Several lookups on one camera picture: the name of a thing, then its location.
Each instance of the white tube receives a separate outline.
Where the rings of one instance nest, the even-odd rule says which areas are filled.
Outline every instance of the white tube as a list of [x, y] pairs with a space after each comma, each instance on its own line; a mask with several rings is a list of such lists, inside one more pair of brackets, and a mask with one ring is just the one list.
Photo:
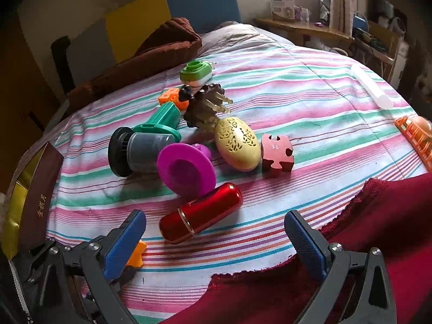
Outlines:
[[363, 85], [363, 87], [366, 89], [369, 95], [371, 95], [372, 99], [380, 108], [384, 108], [385, 110], [393, 108], [393, 102], [391, 99], [357, 64], [353, 64], [351, 67], [351, 73], [353, 73], [360, 84]]

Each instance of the red capsule container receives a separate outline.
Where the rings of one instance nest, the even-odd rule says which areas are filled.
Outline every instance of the red capsule container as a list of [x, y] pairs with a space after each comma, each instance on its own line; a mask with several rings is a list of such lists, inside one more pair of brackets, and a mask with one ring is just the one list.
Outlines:
[[225, 183], [162, 217], [159, 229], [167, 242], [178, 244], [224, 219], [242, 204], [237, 186]]

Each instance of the purple plastic object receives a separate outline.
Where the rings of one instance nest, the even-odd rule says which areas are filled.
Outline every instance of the purple plastic object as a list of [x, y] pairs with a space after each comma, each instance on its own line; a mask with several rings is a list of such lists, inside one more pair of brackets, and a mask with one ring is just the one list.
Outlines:
[[161, 150], [156, 165], [162, 181], [176, 194], [200, 197], [216, 186], [210, 158], [204, 145], [174, 143]]

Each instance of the bed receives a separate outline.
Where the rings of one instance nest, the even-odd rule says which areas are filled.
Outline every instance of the bed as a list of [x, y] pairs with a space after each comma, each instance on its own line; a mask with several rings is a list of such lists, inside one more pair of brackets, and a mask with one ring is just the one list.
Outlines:
[[[426, 169], [394, 119], [414, 115], [381, 77], [342, 55], [295, 46], [241, 23], [203, 35], [199, 59], [217, 63], [212, 82], [233, 99], [232, 115], [258, 139], [287, 135], [294, 148], [290, 176], [263, 179], [261, 167], [239, 172], [227, 165], [209, 134], [178, 126], [185, 143], [212, 152], [217, 185], [233, 182], [244, 204], [213, 227], [179, 245], [165, 244], [159, 219], [184, 200], [157, 174], [115, 176], [107, 147], [114, 130], [145, 122], [158, 96], [180, 85], [182, 66], [118, 90], [57, 125], [49, 140], [64, 156], [49, 215], [48, 236], [70, 246], [118, 227], [133, 209], [144, 211], [148, 245], [144, 265], [123, 300], [140, 323], [156, 323], [198, 301], [215, 273], [275, 266], [294, 254], [283, 227], [296, 209], [313, 228], [337, 216], [370, 177], [398, 180]], [[350, 73], [359, 64], [392, 99], [381, 110]]]

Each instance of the orange plastic basket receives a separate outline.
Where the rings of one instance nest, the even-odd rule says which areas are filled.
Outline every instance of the orange plastic basket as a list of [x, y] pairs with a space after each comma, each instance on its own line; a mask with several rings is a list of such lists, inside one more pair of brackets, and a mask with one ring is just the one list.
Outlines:
[[398, 118], [394, 121], [395, 126], [407, 138], [424, 163], [428, 172], [432, 171], [432, 143], [430, 136], [426, 134], [417, 124], [407, 123], [408, 116]]

